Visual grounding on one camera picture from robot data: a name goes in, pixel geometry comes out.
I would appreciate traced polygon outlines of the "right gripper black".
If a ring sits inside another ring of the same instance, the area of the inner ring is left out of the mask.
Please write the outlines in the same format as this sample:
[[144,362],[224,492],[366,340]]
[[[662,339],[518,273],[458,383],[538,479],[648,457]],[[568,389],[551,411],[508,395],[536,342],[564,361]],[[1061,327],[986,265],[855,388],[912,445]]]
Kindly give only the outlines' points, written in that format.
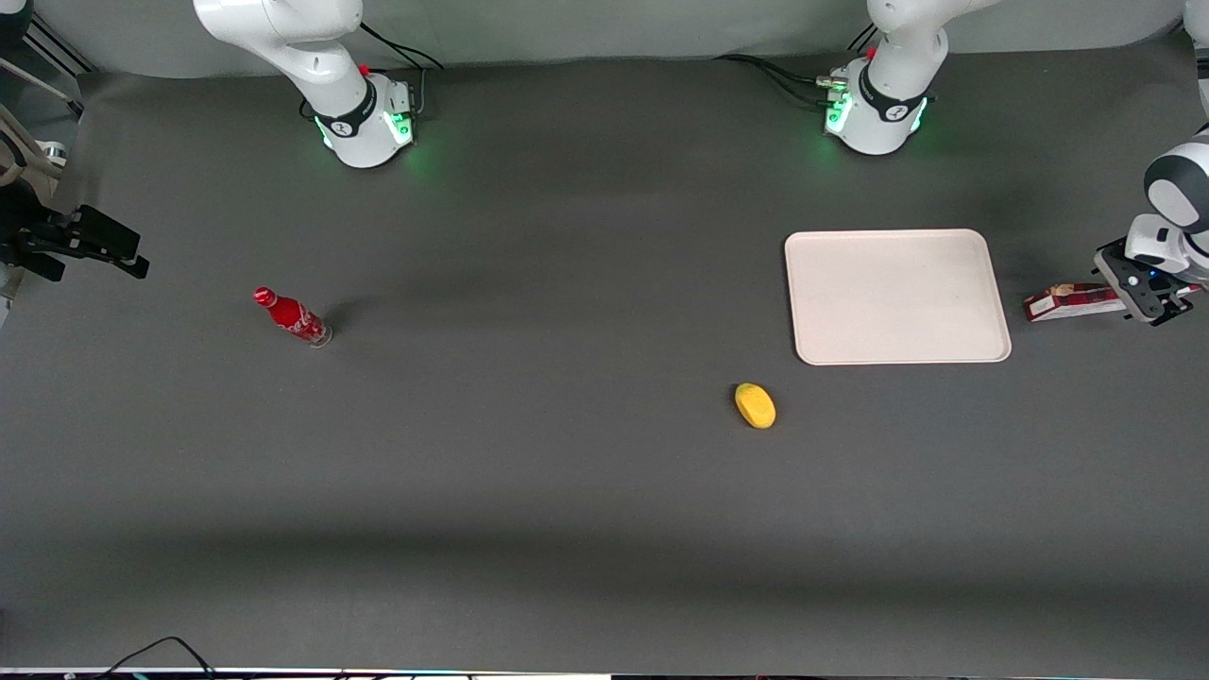
[[74,217],[74,236],[68,244],[66,224],[71,212],[51,211],[27,184],[1,188],[1,259],[4,265],[24,267],[50,282],[60,282],[64,263],[50,255],[96,260],[118,267],[134,280],[146,280],[147,258],[138,254],[140,236],[134,229],[88,204]]

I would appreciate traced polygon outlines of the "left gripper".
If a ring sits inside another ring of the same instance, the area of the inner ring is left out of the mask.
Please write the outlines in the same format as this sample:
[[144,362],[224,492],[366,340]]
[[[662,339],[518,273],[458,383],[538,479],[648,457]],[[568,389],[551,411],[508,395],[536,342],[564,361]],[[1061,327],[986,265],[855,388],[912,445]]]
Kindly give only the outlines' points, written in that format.
[[1150,327],[1167,323],[1194,310],[1188,296],[1194,284],[1124,254],[1124,240],[1101,246],[1094,253],[1094,272],[1113,288],[1123,302],[1123,318]]

